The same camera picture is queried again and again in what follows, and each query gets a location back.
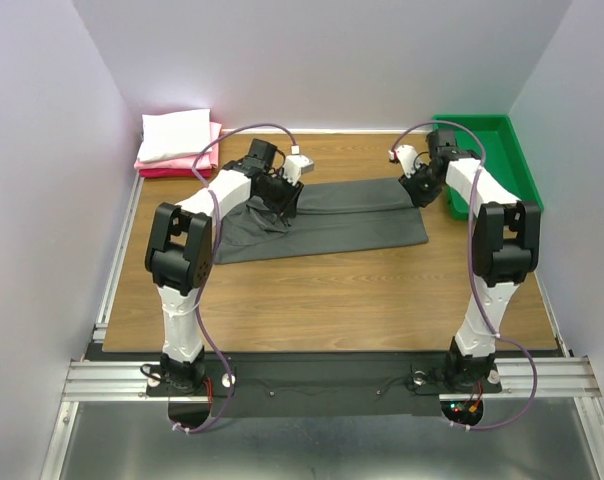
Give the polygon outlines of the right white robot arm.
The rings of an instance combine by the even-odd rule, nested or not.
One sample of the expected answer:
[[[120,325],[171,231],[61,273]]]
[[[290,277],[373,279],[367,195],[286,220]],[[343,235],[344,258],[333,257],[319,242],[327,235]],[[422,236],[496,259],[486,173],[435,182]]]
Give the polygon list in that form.
[[[469,207],[467,260],[469,305],[442,366],[445,384],[464,390],[494,379],[500,325],[518,287],[539,260],[541,207],[502,186],[486,169],[486,150],[459,147],[459,125],[440,122],[427,136],[429,160],[412,146],[395,140],[389,160],[402,168],[400,185],[413,204],[423,208],[444,188],[457,192]]]

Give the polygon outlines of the red folded t-shirt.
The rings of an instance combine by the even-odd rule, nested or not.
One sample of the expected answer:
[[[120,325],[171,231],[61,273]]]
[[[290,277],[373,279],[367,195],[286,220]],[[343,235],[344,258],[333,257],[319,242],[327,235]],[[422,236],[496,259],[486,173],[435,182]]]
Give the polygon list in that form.
[[[155,168],[155,169],[140,169],[138,174],[142,178],[181,178],[181,177],[196,177],[196,174],[191,169],[172,169],[172,168]]]

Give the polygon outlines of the dark grey t-shirt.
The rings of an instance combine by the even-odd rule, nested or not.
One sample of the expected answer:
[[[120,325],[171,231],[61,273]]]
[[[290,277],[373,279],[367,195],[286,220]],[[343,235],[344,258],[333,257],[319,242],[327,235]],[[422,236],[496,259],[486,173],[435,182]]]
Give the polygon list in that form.
[[[424,244],[420,210],[394,178],[308,185],[282,220],[257,197],[222,221],[220,265]]]

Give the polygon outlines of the green plastic tray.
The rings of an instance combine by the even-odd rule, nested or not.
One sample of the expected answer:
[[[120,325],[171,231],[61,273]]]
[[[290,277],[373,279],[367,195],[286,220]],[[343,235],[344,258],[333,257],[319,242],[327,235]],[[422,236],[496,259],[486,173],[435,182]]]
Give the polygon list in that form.
[[[544,205],[515,129],[507,115],[440,114],[436,121],[450,121],[472,131],[486,149],[486,168],[507,190],[524,201]]]

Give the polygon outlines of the pink folded t-shirt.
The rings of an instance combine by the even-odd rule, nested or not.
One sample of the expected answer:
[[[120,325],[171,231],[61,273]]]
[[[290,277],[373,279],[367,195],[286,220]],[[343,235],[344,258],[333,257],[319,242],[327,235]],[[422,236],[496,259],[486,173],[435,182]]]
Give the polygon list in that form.
[[[211,142],[216,139],[220,133],[221,125],[210,122]],[[209,148],[206,152],[201,152],[202,156],[197,162],[198,169],[210,169],[217,165],[217,153],[215,147]],[[172,168],[172,169],[191,169],[193,162],[199,154],[174,158],[170,160],[155,161],[150,163],[142,163],[135,160],[134,168],[140,169],[155,169],[155,168]]]

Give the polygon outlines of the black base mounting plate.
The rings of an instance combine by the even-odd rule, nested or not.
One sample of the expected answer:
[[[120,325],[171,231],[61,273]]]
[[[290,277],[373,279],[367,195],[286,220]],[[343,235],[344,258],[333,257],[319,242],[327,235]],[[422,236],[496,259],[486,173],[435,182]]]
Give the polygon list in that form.
[[[162,358],[144,370],[147,395],[167,399],[174,420],[439,416],[447,395],[501,390],[494,358],[462,366],[441,351],[202,353],[191,366]]]

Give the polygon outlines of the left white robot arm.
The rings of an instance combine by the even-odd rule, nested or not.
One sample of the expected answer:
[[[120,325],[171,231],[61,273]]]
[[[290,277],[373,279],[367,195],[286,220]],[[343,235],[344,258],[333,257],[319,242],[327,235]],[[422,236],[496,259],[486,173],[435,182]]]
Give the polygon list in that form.
[[[157,373],[147,378],[184,394],[197,392],[205,382],[204,344],[198,324],[199,303],[221,243],[222,219],[248,200],[262,201],[269,213],[286,221],[297,213],[303,189],[301,177],[313,161],[294,143],[279,168],[280,153],[272,143],[255,139],[248,153],[219,171],[197,193],[155,210],[145,268],[161,299],[164,343]]]

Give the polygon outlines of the white folded t-shirt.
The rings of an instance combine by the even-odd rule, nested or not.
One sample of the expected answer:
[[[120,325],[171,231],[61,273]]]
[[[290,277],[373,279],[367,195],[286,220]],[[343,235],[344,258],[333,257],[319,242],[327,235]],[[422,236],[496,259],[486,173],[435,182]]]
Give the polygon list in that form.
[[[210,110],[196,109],[142,116],[142,142],[137,160],[170,160],[206,152],[211,142]]]

